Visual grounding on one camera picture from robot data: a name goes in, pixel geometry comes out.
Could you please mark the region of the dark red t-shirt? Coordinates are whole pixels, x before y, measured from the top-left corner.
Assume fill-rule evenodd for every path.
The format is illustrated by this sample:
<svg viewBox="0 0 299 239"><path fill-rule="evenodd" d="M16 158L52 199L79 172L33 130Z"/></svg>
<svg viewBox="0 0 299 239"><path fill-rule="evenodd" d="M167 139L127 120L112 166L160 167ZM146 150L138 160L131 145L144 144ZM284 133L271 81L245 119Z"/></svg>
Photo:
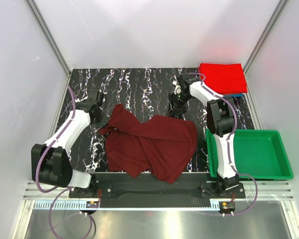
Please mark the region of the dark red t-shirt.
<svg viewBox="0 0 299 239"><path fill-rule="evenodd" d="M191 121L155 115L141 123L117 104L106 127L105 152L111 172L136 178L149 170L158 180L174 183L196 152L197 129Z"/></svg>

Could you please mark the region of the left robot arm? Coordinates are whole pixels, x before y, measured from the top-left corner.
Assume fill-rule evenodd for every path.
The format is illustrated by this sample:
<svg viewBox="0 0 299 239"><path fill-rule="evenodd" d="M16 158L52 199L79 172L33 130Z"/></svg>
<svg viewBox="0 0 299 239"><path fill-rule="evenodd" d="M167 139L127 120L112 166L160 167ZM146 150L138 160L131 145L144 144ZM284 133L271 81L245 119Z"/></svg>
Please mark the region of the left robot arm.
<svg viewBox="0 0 299 239"><path fill-rule="evenodd" d="M45 143L35 144L31 149L32 180L42 193L59 187L80 189L86 197L93 197L98 190L97 180L92 173L72 168L69 155L81 133L88 127L98 132L107 123L103 113L105 94L91 91L88 98L76 101L70 92L73 110L59 130Z"/></svg>

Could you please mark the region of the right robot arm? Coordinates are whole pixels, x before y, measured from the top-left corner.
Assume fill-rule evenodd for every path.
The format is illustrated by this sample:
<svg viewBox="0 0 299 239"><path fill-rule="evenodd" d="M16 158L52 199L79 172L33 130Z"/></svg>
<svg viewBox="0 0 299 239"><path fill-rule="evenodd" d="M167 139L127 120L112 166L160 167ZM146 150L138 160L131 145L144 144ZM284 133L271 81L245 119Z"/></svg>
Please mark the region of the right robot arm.
<svg viewBox="0 0 299 239"><path fill-rule="evenodd" d="M169 93L167 116L180 118L187 112L187 102L198 99L207 107L207 129L214 135L217 147L218 169L215 190L221 197L228 197L239 186L239 174L234 159L234 136L237 129L237 113L233 98L209 88L206 77L200 73L179 75L173 81L174 90Z"/></svg>

